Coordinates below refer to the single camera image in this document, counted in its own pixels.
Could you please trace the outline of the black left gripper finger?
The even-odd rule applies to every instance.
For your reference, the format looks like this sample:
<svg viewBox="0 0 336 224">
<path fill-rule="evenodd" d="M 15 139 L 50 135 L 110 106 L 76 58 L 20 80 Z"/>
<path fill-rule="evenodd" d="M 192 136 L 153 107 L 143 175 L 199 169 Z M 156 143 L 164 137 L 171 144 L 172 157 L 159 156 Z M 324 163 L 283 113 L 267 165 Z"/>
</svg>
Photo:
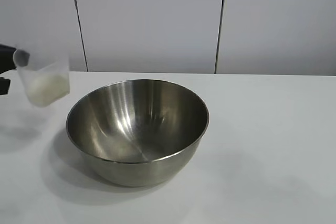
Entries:
<svg viewBox="0 0 336 224">
<path fill-rule="evenodd" d="M 1 44 L 1 73 L 16 67 L 25 67 L 29 63 L 30 54 L 24 50 Z"/>
<path fill-rule="evenodd" d="M 11 80 L 0 77 L 0 95 L 7 95 L 9 92 Z"/>
</svg>

